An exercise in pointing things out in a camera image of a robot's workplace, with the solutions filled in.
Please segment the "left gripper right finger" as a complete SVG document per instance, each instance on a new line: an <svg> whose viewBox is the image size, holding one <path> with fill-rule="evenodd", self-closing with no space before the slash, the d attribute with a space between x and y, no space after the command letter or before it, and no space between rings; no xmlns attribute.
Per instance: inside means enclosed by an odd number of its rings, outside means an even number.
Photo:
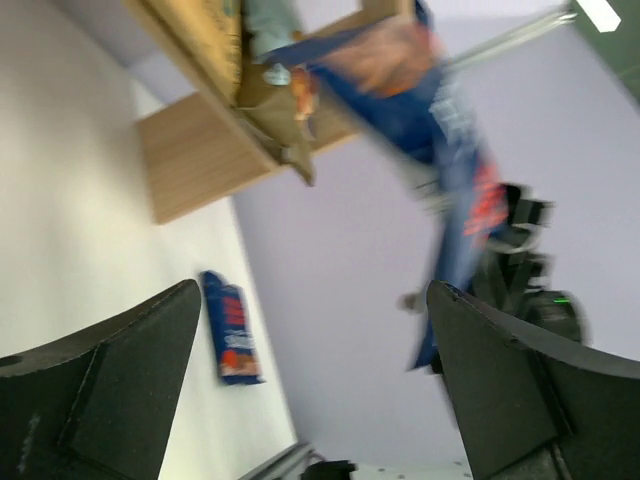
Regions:
<svg viewBox="0 0 640 480"><path fill-rule="evenodd" d="M636 479L639 364L427 291L444 382L476 479Z"/></svg>

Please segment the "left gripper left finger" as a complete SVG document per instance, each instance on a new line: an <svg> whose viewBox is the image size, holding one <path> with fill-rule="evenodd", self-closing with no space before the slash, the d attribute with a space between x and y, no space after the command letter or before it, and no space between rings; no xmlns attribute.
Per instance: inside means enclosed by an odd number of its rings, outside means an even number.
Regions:
<svg viewBox="0 0 640 480"><path fill-rule="evenodd" d="M200 311L187 279L2 358L2 478L158 478Z"/></svg>

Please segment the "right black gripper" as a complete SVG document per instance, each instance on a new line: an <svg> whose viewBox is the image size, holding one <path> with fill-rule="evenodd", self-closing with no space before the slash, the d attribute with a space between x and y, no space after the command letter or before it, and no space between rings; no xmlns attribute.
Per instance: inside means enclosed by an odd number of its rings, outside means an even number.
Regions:
<svg viewBox="0 0 640 480"><path fill-rule="evenodd" d="M506 222L489 237L484 258L523 256L532 253L540 243L544 228L549 226L555 204L539 199L528 185L503 183L508 214Z"/></svg>

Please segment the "blue Burts chips bag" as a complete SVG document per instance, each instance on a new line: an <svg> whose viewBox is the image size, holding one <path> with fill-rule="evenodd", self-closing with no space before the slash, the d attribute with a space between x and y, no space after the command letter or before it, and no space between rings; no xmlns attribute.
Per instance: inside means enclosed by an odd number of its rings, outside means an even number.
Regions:
<svg viewBox="0 0 640 480"><path fill-rule="evenodd" d="M278 48L267 60L305 68L396 155L416 196L440 215L432 277L469 291L489 238L506 222L506 192L421 1L394 15Z"/></svg>
<svg viewBox="0 0 640 480"><path fill-rule="evenodd" d="M225 385L263 382L241 288L218 273L201 273L219 379Z"/></svg>

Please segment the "light blue cassava chips bag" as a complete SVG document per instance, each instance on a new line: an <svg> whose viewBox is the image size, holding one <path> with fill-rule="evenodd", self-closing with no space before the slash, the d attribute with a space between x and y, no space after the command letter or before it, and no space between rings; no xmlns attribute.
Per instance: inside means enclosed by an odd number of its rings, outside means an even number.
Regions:
<svg viewBox="0 0 640 480"><path fill-rule="evenodd" d="M243 60L237 107L274 159L312 186L316 88L304 66L287 67L271 58L274 50L303 38L294 3L244 1L241 18Z"/></svg>

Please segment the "tan kettle chips bag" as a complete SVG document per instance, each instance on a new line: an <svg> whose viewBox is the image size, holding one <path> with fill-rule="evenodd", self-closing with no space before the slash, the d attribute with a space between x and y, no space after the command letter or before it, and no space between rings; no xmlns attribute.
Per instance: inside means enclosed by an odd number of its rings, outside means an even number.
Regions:
<svg viewBox="0 0 640 480"><path fill-rule="evenodd" d="M242 73L241 2L166 1L167 18L187 42L195 60L229 104L234 104Z"/></svg>

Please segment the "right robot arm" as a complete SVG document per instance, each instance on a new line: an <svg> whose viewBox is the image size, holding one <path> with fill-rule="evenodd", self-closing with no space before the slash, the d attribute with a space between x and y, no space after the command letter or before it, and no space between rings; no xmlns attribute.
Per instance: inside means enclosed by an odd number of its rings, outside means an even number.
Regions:
<svg viewBox="0 0 640 480"><path fill-rule="evenodd" d="M550 285L552 257L541 252L553 204L522 184L506 183L505 224L489 237L469 293L491 307L571 341L588 340L575 297Z"/></svg>

